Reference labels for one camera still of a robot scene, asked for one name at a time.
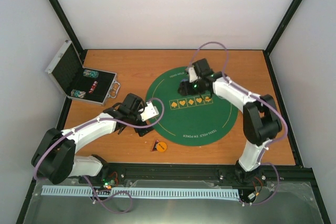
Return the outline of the orange small blind button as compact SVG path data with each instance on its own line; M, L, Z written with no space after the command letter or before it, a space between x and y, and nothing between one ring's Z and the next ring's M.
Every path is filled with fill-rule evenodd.
M155 147L156 147L156 150L161 153L167 150L167 144L165 142L158 142Z

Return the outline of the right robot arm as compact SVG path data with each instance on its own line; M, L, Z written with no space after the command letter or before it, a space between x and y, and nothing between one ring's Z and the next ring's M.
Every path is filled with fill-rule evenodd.
M206 59L190 64L181 81L178 92L182 96L202 95L209 92L227 100L243 114L245 148L235 165L237 181L245 183L257 173L261 159L269 145L277 141L281 131L288 131L286 121L277 111L276 103L269 94L252 93L235 83L222 72L214 72Z

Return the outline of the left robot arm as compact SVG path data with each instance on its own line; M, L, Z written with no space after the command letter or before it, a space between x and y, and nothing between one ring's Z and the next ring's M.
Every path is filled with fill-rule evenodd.
M97 154L78 156L77 153L104 135L120 134L127 126L144 136L153 129L147 121L155 117L161 118L161 115L152 100L144 101L129 93L123 102L77 127L49 129L32 157L33 177L47 179L54 185L79 176L89 176L97 183L104 183L110 176L108 162Z

